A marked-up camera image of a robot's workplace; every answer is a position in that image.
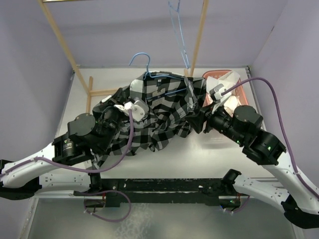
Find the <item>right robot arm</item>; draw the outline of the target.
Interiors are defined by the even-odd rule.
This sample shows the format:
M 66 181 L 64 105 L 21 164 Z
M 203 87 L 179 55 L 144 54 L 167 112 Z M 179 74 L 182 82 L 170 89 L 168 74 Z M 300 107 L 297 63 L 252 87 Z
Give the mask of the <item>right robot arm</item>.
M 230 169 L 223 177 L 226 185 L 241 194 L 253 196 L 284 214 L 285 218 L 302 229 L 319 226 L 318 188 L 308 178 L 303 185 L 295 172 L 285 146 L 272 133 L 262 130 L 263 117 L 251 106 L 239 106 L 230 116 L 223 107 L 211 113 L 211 107 L 201 108 L 196 114 L 186 116 L 186 121 L 197 132 L 217 130 L 242 148 L 247 158 L 270 172 L 282 185 L 271 186 Z

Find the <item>light blue wire hanger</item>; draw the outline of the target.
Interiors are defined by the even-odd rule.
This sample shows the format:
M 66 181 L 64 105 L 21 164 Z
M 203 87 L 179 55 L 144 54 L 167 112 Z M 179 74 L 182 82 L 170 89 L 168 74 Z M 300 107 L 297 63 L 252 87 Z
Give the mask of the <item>light blue wire hanger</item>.
M 178 49 L 180 51 L 185 68 L 189 69 L 190 62 L 189 62 L 189 58 L 188 58 L 188 54 L 186 50 L 181 18 L 180 18 L 180 3 L 181 3 L 180 0 L 169 0 L 167 2 L 170 20 L 172 23 L 174 35 L 176 37 Z

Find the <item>black white checkered shirt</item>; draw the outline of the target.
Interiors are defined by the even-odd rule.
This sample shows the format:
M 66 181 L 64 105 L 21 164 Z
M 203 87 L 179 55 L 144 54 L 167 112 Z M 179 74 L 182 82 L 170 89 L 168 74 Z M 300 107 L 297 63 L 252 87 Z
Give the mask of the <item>black white checkered shirt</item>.
M 150 109 L 140 122 L 134 122 L 132 146 L 127 156 L 135 156 L 143 150 L 158 152 L 167 147 L 174 136 L 186 138 L 191 133 L 193 128 L 185 118 L 203 106 L 206 98 L 206 80 L 202 77 L 188 78 L 192 80 L 192 97 L 178 102 L 145 102 Z M 126 96 L 125 87 L 119 88 L 116 93 L 95 105 L 93 114 L 99 116 L 108 106 L 133 102 L 134 100 Z

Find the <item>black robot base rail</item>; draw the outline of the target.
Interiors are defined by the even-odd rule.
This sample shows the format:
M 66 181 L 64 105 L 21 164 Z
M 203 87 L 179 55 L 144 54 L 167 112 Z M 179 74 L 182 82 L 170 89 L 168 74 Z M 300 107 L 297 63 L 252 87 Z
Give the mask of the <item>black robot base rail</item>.
M 118 207 L 127 200 L 132 203 L 151 204 L 204 204 L 220 205 L 220 197 L 227 201 L 234 199 L 238 192 L 233 184 L 241 172 L 230 169 L 223 178 L 185 179 L 102 179 L 93 175 L 89 189 L 84 193 L 74 191 L 75 196 L 93 196 L 106 193 L 106 206 Z

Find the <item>wooden clothes rack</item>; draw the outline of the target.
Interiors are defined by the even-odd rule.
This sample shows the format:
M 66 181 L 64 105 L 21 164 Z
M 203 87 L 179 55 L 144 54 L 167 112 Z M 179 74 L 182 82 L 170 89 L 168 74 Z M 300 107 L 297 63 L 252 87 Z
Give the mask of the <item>wooden clothes rack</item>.
M 181 1 L 180 18 L 184 25 L 196 25 L 194 48 L 188 53 L 186 69 L 164 1 L 40 0 L 38 2 L 61 46 L 71 69 L 84 89 L 84 110 L 91 101 L 116 91 L 116 87 L 96 88 L 93 76 L 83 68 L 125 68 L 138 51 L 153 54 L 152 67 L 177 68 L 182 74 L 194 75 L 209 2 L 201 2 L 201 14 L 193 13 L 194 1 Z

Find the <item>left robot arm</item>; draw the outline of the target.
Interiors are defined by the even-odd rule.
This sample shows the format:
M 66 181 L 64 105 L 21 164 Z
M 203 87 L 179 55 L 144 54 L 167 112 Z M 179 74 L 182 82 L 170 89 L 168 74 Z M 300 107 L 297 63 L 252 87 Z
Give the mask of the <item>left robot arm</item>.
M 0 196 L 24 200 L 47 191 L 87 192 L 98 185 L 97 170 L 75 165 L 106 153 L 119 132 L 124 113 L 107 107 L 102 113 L 80 114 L 68 123 L 68 131 L 42 152 L 16 162 L 0 162 Z

